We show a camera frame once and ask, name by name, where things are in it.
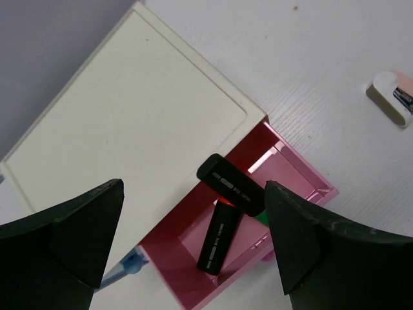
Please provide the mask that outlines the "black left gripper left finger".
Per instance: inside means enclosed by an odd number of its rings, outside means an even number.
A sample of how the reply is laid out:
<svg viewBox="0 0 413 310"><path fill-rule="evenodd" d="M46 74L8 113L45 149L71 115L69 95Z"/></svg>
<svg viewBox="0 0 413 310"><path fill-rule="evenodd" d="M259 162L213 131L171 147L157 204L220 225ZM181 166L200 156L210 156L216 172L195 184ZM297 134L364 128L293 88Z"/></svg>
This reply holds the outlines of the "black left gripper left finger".
<svg viewBox="0 0 413 310"><path fill-rule="evenodd" d="M1 309L88 309L124 201L112 179L1 226Z"/></svg>

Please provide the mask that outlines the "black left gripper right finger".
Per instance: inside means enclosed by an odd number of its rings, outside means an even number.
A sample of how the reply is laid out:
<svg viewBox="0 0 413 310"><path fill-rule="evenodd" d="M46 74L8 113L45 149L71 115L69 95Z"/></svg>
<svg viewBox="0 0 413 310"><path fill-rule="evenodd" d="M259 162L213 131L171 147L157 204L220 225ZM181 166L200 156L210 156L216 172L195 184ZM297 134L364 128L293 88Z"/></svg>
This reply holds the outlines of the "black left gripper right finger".
<svg viewBox="0 0 413 310"><path fill-rule="evenodd" d="M412 308L411 237L349 220L275 181L265 209L293 309Z"/></svg>

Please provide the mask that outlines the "light blue drawer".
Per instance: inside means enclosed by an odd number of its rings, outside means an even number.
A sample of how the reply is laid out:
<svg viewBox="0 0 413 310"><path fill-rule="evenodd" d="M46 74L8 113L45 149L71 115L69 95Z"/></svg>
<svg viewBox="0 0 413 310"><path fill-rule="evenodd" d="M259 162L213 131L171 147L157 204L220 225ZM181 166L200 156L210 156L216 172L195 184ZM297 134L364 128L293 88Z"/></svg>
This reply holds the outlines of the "light blue drawer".
<svg viewBox="0 0 413 310"><path fill-rule="evenodd" d="M109 285L116 283L130 274L136 274L148 264L149 261L140 247L134 247L121 261L104 275L98 292Z"/></svg>

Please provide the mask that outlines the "orange highlighter black body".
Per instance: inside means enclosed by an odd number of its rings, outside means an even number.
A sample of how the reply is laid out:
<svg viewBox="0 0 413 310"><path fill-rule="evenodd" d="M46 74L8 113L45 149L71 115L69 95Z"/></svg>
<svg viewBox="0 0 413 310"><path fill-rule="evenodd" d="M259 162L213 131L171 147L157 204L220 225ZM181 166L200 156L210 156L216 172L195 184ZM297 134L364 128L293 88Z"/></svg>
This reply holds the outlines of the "orange highlighter black body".
<svg viewBox="0 0 413 310"><path fill-rule="evenodd" d="M217 200L197 261L198 269L212 276L221 272L242 214L228 200Z"/></svg>

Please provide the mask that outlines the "pink drawer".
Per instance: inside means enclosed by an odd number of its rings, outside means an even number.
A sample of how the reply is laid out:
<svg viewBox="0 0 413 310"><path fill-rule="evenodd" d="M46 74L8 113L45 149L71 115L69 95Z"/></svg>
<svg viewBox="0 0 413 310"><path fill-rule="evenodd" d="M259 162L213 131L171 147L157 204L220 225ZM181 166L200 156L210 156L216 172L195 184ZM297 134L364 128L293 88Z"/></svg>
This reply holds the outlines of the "pink drawer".
<svg viewBox="0 0 413 310"><path fill-rule="evenodd" d="M262 121L226 156L264 187L275 180L302 198L326 205L339 191ZM196 262L217 194L196 185L141 241L144 253L182 309L202 309L264 257L272 254L268 227L243 216L221 273L200 271Z"/></svg>

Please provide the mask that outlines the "green highlighter black body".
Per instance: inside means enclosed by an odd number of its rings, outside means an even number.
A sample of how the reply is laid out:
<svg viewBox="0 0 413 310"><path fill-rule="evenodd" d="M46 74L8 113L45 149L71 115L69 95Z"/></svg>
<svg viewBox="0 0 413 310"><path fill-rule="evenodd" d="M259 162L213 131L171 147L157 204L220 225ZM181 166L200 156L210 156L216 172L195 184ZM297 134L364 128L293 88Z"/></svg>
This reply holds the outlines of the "green highlighter black body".
<svg viewBox="0 0 413 310"><path fill-rule="evenodd" d="M268 227L265 190L219 154L212 154L198 168L197 178L244 214Z"/></svg>

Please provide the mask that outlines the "white drawer organizer cabinet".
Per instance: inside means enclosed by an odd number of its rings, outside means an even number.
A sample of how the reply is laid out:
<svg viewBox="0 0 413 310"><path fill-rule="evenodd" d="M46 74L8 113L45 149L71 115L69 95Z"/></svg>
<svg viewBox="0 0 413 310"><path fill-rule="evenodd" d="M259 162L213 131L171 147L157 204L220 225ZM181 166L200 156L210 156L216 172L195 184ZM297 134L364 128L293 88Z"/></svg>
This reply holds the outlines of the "white drawer organizer cabinet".
<svg viewBox="0 0 413 310"><path fill-rule="evenodd" d="M1 162L29 212L121 179L112 269L265 112L136 3Z"/></svg>

